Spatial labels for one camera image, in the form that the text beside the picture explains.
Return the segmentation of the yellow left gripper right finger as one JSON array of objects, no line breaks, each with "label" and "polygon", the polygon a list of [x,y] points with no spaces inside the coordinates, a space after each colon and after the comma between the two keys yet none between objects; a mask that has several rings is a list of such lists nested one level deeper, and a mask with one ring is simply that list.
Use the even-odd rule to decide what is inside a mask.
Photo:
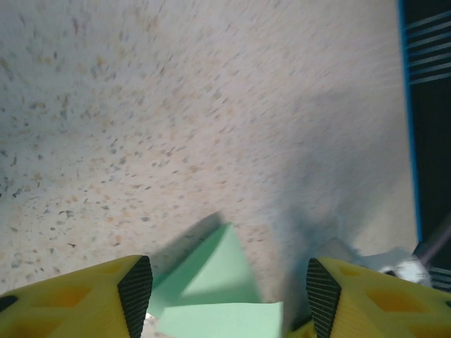
[{"label": "yellow left gripper right finger", "polygon": [[309,260],[317,337],[449,337],[450,295],[334,258]]}]

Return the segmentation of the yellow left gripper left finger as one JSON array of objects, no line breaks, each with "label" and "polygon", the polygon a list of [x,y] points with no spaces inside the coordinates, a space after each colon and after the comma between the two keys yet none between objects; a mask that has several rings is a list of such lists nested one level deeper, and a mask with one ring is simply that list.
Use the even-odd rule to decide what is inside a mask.
[{"label": "yellow left gripper left finger", "polygon": [[140,337],[152,294],[148,256],[131,255],[1,295],[2,337]]}]

